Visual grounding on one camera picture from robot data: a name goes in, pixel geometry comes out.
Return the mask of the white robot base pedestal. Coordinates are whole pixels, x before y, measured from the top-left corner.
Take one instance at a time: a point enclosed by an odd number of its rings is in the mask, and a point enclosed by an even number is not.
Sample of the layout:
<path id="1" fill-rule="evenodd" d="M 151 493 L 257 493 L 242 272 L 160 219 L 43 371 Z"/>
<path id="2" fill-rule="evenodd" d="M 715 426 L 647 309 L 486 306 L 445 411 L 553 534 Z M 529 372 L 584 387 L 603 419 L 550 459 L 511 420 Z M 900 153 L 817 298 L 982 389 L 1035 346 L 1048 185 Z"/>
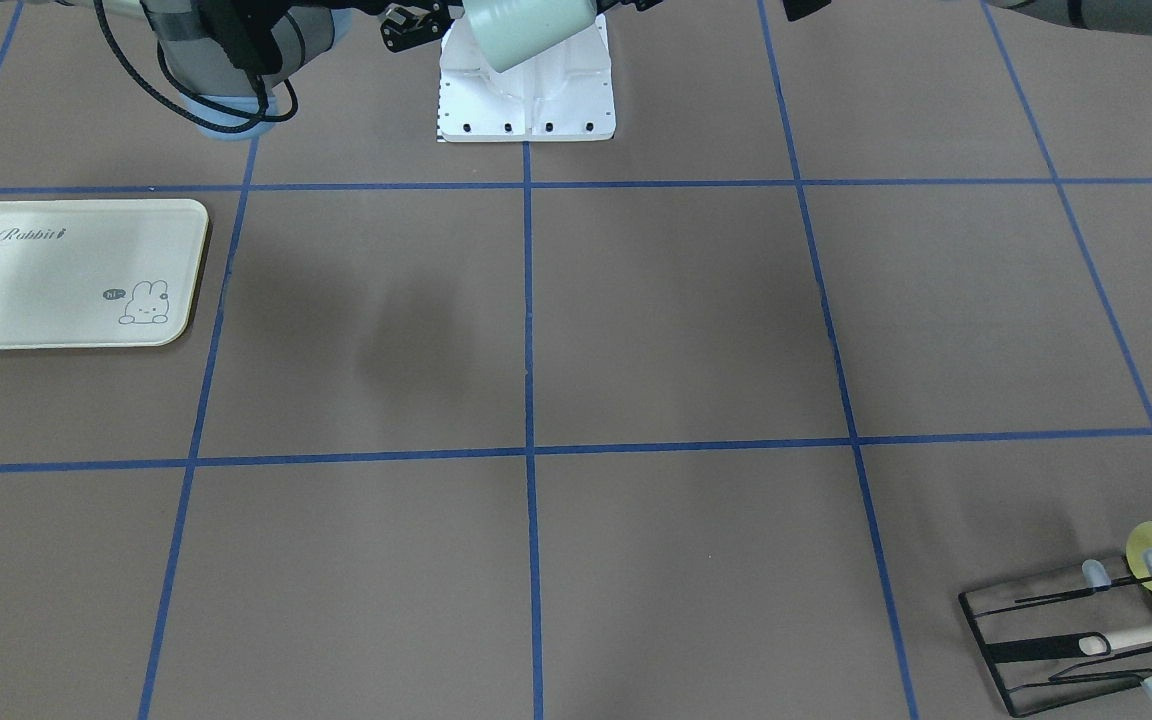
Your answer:
<path id="1" fill-rule="evenodd" d="M 607 22 L 503 73 L 493 70 L 465 20 L 440 45 L 435 141 L 573 143 L 611 141 L 617 114 Z"/>

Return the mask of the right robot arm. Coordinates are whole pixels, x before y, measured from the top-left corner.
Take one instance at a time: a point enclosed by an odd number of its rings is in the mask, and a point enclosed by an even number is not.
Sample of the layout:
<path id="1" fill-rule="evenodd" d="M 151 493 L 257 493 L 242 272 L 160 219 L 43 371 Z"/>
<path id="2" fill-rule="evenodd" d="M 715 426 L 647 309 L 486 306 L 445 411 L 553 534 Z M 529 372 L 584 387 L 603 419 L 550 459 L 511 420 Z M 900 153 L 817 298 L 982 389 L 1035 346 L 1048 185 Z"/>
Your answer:
<path id="1" fill-rule="evenodd" d="M 440 40 L 462 1 L 82 1 L 111 55 L 156 104 L 219 141 L 259 137 L 296 118 L 294 73 L 334 50 L 356 15 L 379 20 L 384 50 Z M 111 15 L 154 36 L 157 88 L 116 40 Z"/>

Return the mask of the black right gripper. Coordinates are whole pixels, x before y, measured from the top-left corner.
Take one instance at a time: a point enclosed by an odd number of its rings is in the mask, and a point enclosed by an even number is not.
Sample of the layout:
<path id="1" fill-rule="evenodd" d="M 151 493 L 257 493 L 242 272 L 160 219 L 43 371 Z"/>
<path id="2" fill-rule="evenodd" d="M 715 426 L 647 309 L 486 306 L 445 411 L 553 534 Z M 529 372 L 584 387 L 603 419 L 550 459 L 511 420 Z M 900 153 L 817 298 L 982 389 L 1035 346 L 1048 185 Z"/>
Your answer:
<path id="1" fill-rule="evenodd" d="M 382 45 L 403 53 L 442 41 L 463 13 L 463 1 L 387 1 L 379 15 Z"/>

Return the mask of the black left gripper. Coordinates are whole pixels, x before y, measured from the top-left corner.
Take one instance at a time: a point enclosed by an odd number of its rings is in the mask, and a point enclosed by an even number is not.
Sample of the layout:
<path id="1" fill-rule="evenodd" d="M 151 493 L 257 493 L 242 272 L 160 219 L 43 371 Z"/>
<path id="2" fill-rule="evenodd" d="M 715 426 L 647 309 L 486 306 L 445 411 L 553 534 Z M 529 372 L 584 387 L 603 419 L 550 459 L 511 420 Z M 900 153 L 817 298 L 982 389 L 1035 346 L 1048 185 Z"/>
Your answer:
<path id="1" fill-rule="evenodd" d="M 783 0 L 782 8 L 787 22 L 794 23 L 828 8 L 831 3 L 832 0 Z"/>

